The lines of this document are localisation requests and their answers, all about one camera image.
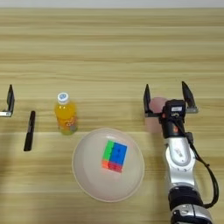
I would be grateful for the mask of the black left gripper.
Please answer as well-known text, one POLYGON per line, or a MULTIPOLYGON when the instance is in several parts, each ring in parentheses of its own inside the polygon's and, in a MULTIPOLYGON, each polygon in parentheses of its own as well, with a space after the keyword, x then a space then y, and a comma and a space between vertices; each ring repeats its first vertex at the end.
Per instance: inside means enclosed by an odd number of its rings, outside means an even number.
POLYGON ((0 111, 0 117, 12 117, 12 112, 14 110, 14 103, 15 103, 15 97, 13 87, 12 85, 10 85, 7 95, 8 111, 0 111))

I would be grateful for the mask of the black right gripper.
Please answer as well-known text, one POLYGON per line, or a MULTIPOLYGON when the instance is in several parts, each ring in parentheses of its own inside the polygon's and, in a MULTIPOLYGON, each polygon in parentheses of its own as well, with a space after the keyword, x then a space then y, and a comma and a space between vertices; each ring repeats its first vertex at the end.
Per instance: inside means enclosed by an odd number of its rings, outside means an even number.
POLYGON ((146 84, 143 94, 143 106, 145 114, 146 129, 150 133, 162 132, 164 138, 183 137, 185 135, 185 116, 186 114, 197 114, 193 93, 187 84, 182 82, 182 92, 187 108, 184 107, 163 107, 159 113, 154 113, 150 109, 151 94, 149 85, 146 84))

